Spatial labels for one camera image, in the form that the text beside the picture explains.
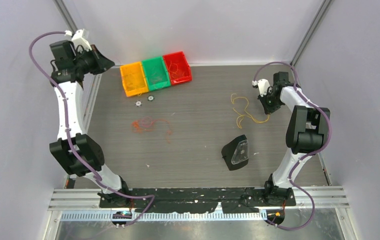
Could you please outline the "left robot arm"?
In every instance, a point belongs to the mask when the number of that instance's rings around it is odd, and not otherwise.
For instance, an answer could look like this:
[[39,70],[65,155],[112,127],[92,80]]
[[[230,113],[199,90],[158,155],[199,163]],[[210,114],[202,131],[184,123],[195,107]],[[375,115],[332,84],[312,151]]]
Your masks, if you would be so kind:
[[50,50],[54,56],[51,79],[58,99],[59,130],[49,151],[67,174],[91,180],[101,188],[101,197],[126,207],[132,199],[128,186],[109,169],[101,146],[87,134],[81,109],[84,76],[104,73],[114,62],[94,44],[84,49],[62,40],[52,43]]

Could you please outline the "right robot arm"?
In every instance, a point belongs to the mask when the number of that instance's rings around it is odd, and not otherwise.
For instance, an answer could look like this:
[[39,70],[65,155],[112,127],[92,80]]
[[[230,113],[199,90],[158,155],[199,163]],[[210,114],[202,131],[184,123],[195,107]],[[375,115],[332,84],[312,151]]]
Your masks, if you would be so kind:
[[264,184],[263,199],[271,206],[282,204],[293,196],[295,179],[305,163],[326,145],[329,137],[330,110],[315,106],[302,92],[298,83],[289,81],[287,72],[273,75],[273,84],[267,79],[252,81],[258,89],[258,100],[264,113],[271,115],[280,107],[291,110],[286,130],[286,153]]

